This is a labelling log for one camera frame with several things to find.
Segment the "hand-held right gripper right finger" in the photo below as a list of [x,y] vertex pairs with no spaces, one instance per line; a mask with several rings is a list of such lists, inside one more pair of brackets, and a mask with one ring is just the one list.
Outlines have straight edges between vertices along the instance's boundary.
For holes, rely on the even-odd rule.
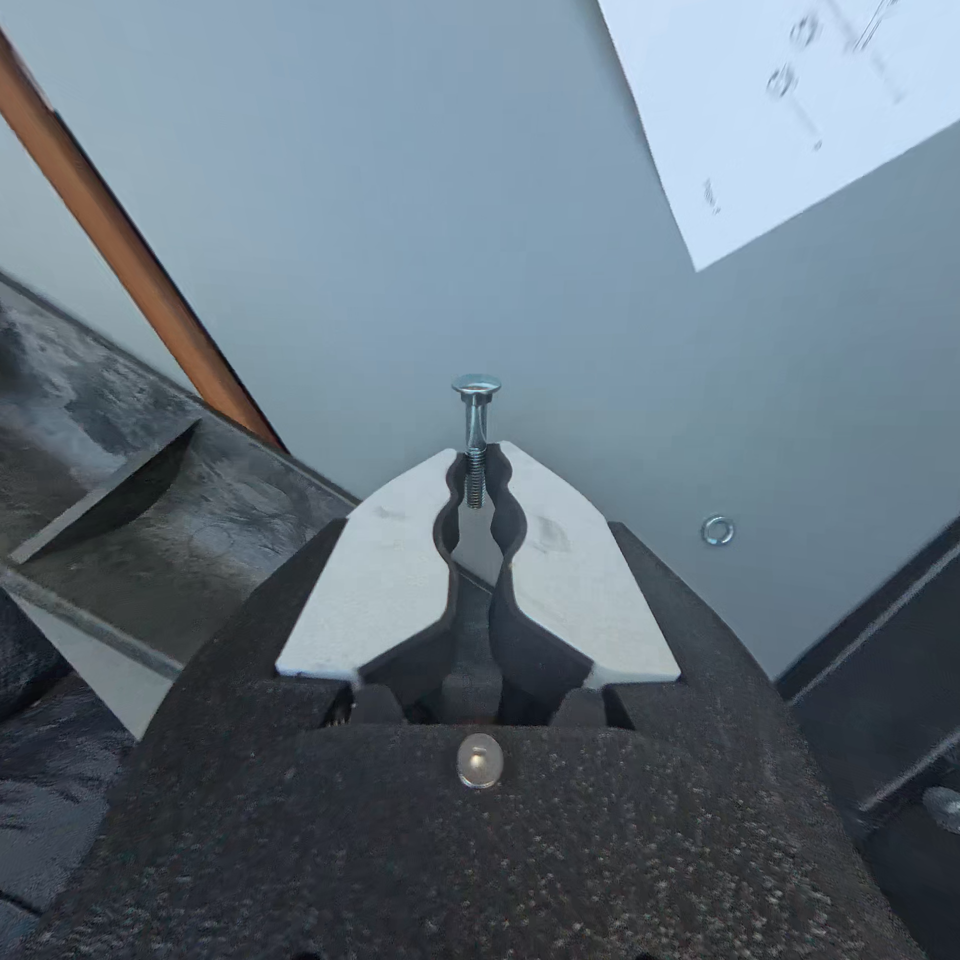
[[606,518],[510,441],[490,451],[503,554],[490,641],[521,690],[666,683],[681,668]]

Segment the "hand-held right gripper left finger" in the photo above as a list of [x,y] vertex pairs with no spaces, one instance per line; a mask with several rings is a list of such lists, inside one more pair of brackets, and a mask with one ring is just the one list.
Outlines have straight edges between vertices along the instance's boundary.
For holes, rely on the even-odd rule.
[[363,682],[440,624],[450,565],[435,537],[459,459],[445,448],[380,486],[347,517],[274,667],[285,677]]

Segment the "silver bolt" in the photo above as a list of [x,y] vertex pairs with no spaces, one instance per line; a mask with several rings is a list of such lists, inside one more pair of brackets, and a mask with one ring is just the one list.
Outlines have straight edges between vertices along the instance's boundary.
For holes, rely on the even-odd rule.
[[501,380],[489,374],[464,374],[455,377],[451,384],[464,405],[467,461],[464,497],[466,505],[474,510],[481,509],[486,498],[488,407],[501,386]]

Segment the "black plastic cart leg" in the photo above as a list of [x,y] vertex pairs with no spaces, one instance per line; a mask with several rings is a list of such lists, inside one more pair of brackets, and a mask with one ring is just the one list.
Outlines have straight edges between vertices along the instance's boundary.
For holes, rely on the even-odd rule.
[[6,273],[2,589],[174,679],[357,498]]

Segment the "white instruction sheet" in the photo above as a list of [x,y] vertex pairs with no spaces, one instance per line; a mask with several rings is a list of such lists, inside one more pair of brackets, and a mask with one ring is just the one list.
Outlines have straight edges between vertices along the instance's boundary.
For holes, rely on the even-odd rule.
[[959,116],[957,1],[602,1],[695,271]]

